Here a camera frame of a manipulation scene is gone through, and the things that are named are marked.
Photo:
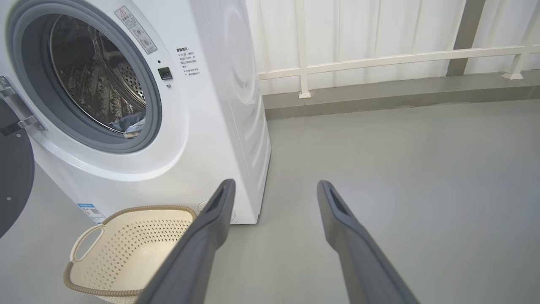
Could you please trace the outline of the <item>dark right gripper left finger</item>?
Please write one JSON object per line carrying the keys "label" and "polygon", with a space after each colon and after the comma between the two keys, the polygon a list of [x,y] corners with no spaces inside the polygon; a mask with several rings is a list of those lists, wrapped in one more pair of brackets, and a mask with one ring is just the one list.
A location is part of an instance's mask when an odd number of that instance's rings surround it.
{"label": "dark right gripper left finger", "polygon": [[220,183],[137,299],[137,304],[203,304],[216,251],[225,243],[235,204],[233,179]]}

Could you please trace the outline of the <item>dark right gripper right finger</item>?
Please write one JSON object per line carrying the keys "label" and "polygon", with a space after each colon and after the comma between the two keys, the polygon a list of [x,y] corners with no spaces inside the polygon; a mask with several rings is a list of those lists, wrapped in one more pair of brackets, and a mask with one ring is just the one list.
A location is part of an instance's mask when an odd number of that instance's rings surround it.
{"label": "dark right gripper right finger", "polygon": [[351,304],[418,304],[393,264],[329,181],[317,185],[326,241],[337,252]]}

